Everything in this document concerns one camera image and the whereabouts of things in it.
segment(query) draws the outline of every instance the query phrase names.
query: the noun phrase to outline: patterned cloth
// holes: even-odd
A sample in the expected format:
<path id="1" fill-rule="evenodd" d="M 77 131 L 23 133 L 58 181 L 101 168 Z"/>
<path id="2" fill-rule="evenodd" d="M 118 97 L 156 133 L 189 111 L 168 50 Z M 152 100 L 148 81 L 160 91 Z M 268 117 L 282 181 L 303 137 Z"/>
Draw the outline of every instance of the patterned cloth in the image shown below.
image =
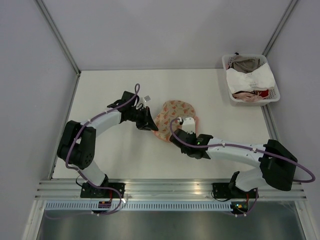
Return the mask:
<path id="1" fill-rule="evenodd" d="M 154 135 L 156 135 L 159 139 L 170 142 L 169 139 L 171 137 L 170 132 L 170 122 L 175 118 L 194 118 L 197 129 L 198 118 L 196 117 L 196 111 L 194 107 L 184 101 L 180 100 L 171 100 L 166 101 L 163 104 L 162 111 L 155 117 L 154 123 L 158 127 L 159 131 L 153 131 Z M 182 126 L 174 122 L 172 124 L 173 131 L 180 129 Z"/>

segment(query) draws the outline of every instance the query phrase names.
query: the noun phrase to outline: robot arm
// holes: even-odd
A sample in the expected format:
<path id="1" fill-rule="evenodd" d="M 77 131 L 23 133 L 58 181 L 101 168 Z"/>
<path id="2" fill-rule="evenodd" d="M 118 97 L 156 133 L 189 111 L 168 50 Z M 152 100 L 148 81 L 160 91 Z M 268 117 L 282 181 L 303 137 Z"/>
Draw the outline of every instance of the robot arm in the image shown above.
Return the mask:
<path id="1" fill-rule="evenodd" d="M 133 96 L 133 93 L 125 91 L 120 100 L 117 100 L 107 107 L 116 108 L 123 103 L 126 103 Z M 136 96 L 134 100 L 125 106 L 107 114 L 103 114 L 89 123 L 80 135 L 80 142 L 76 143 L 73 147 L 68 164 L 77 167 L 78 171 L 94 185 L 107 187 L 109 178 L 99 169 L 94 161 L 96 138 L 109 128 L 124 121 L 135 122 L 135 125 L 139 130 L 158 131 L 158 128 L 151 117 L 150 109 L 146 106 L 148 100 L 150 100 L 149 96 L 144 98 Z M 66 161 L 72 142 L 85 122 L 86 121 L 69 121 L 66 124 L 57 150 L 59 158 Z"/>
<path id="2" fill-rule="evenodd" d="M 200 134 L 197 137 L 193 118 L 189 117 L 184 120 L 180 118 L 179 121 L 182 128 L 177 129 L 174 134 L 184 143 L 195 146 L 187 146 L 172 135 L 170 141 L 181 149 L 181 153 L 196 159 L 228 159 L 254 167 L 252 170 L 237 171 L 233 174 L 228 188 L 234 195 L 266 185 L 282 191 L 291 190 L 296 166 L 275 157 L 252 151 L 252 149 L 259 149 L 298 162 L 278 141 L 269 140 L 267 144 L 239 144 L 207 134 Z"/>

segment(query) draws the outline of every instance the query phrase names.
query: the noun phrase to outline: black cable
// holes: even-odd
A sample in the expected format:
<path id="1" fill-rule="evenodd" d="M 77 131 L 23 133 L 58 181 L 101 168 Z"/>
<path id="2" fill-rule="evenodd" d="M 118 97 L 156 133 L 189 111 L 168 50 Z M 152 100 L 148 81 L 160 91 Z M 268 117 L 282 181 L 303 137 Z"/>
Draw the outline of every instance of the black cable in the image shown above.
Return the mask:
<path id="1" fill-rule="evenodd" d="M 80 175 L 75 179 L 75 183 L 82 188 L 82 185 L 80 185 L 80 183 L 78 183 L 78 178 L 79 177 L 80 177 Z"/>
<path id="2" fill-rule="evenodd" d="M 223 201 L 218 200 L 218 199 L 216 199 L 216 198 L 214 197 L 214 191 L 211 192 L 211 196 L 212 196 L 212 198 L 213 198 L 214 200 L 217 200 L 218 202 L 222 202 L 222 203 L 227 202 L 227 201 L 229 201 L 229 200 L 231 199 L 231 198 L 228 198 L 228 199 L 225 199 L 225 200 L 223 200 Z"/>

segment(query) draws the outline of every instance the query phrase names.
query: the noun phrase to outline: wall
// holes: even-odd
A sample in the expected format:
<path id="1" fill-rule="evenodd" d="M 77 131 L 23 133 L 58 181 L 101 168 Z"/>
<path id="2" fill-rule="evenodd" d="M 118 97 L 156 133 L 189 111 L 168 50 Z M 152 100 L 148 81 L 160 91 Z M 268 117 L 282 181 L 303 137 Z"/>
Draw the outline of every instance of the wall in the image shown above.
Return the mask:
<path id="1" fill-rule="evenodd" d="M 44 0 L 81 70 L 222 68 L 262 53 L 290 0 Z"/>
<path id="2" fill-rule="evenodd" d="M 0 2 L 0 233 L 21 239 L 76 75 L 32 0 Z"/>
<path id="3" fill-rule="evenodd" d="M 320 1 L 300 1 L 268 56 L 281 99 L 271 105 L 282 142 L 311 169 L 304 189 L 320 226 Z M 301 171 L 298 177 L 307 179 Z"/>

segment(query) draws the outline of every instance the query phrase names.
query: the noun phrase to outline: gray cloth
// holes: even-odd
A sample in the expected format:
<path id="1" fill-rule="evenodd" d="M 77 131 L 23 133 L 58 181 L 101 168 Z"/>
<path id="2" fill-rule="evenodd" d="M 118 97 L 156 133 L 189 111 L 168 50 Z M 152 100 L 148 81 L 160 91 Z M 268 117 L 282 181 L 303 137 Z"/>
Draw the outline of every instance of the gray cloth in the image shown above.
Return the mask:
<path id="1" fill-rule="evenodd" d="M 233 68 L 237 72 L 248 74 L 258 69 L 260 66 L 260 59 L 256 57 L 245 58 L 241 55 L 237 55 L 230 62 L 230 68 Z"/>

